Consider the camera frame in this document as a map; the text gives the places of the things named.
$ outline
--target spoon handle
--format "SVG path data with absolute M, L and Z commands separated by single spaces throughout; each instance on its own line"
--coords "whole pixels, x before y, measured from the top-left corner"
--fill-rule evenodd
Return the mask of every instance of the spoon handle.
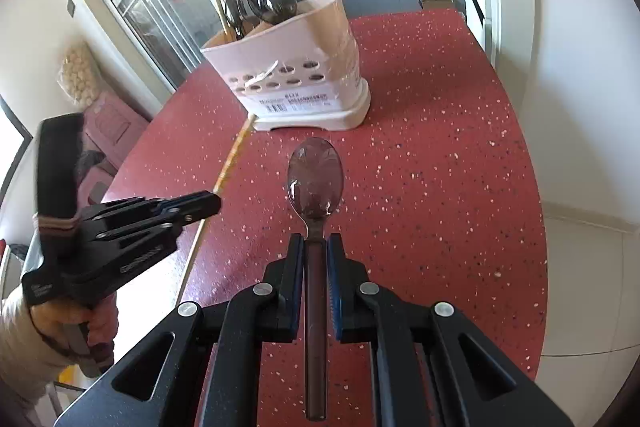
M 306 418 L 326 418 L 326 243 L 305 241 Z

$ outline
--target red countertop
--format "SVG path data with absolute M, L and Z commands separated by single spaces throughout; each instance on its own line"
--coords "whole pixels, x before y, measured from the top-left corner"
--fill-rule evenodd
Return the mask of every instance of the red countertop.
M 322 136 L 346 174 L 325 233 L 341 232 L 348 256 L 402 299 L 452 302 L 534 378 L 545 333 L 545 232 L 500 81 L 453 10 L 366 17 L 351 27 L 372 92 L 366 120 L 345 132 L 254 132 L 184 298 L 203 306 L 231 298 L 286 253 L 290 233 L 304 232 L 284 189 L 287 163 L 299 142 Z M 211 189 L 245 117 L 213 68 L 201 65 L 150 124 L 108 198 Z M 172 308 L 195 230 L 182 234 L 178 253 L 119 291 L 117 357 Z M 371 425 L 367 352 L 330 339 L 326 425 Z M 258 423 L 305 423 L 303 394 L 302 340 L 264 346 Z

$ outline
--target window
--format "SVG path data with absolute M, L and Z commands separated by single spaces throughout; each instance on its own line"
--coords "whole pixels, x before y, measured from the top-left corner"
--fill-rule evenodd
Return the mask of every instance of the window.
M 13 111 L 9 109 L 1 96 L 0 109 L 0 136 L 2 137 L 0 140 L 0 181 L 2 182 L 0 204 L 2 204 L 15 169 L 18 168 L 32 137 L 29 131 L 15 118 Z

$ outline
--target utensil holder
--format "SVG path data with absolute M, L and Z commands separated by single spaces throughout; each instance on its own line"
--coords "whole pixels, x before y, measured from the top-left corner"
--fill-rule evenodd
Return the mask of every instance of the utensil holder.
M 358 45 L 341 0 L 303 0 L 298 15 L 236 42 L 223 32 L 202 48 L 254 127 L 344 130 L 364 120 L 370 103 Z

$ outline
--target human hand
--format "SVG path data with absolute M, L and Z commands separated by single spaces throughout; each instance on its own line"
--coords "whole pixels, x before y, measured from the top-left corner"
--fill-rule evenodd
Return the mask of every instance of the human hand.
M 110 343 L 118 333 L 116 294 L 102 300 L 93 310 L 69 299 L 54 299 L 31 307 L 35 327 L 65 349 L 69 347 L 64 325 L 88 323 L 88 346 Z

